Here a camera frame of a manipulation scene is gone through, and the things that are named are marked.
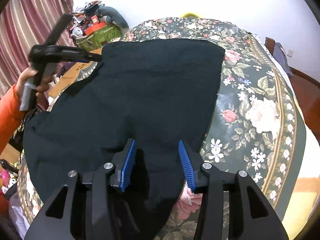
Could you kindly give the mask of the orange sleeve left forearm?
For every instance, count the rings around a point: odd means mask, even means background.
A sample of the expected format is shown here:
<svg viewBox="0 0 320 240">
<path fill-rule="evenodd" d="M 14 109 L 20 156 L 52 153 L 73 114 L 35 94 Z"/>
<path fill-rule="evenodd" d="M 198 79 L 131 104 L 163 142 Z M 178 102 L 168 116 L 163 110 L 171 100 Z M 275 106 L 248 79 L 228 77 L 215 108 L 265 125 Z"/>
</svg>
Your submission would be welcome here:
<svg viewBox="0 0 320 240">
<path fill-rule="evenodd" d="M 24 113 L 19 110 L 20 98 L 14 84 L 1 98 L 0 109 L 0 152 L 3 152 L 13 133 L 20 126 Z"/>
</svg>

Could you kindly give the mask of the person left hand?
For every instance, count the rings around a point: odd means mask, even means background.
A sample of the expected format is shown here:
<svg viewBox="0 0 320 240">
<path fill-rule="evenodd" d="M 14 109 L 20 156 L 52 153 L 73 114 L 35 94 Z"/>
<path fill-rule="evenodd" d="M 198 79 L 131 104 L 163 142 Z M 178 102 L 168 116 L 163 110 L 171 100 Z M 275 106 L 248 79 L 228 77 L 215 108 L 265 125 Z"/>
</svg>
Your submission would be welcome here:
<svg viewBox="0 0 320 240">
<path fill-rule="evenodd" d="M 14 88 L 14 91 L 17 94 L 19 99 L 21 99 L 22 97 L 25 82 L 27 81 L 28 78 L 35 76 L 36 73 L 37 73 L 36 70 L 34 70 L 31 67 L 28 67 L 20 74 L 17 80 L 16 86 Z M 55 72 L 53 72 L 52 75 L 45 76 L 42 78 L 41 84 L 36 89 L 37 91 L 36 96 L 38 100 L 44 98 L 44 93 L 49 90 L 49 84 L 53 81 L 54 74 Z"/>
</svg>

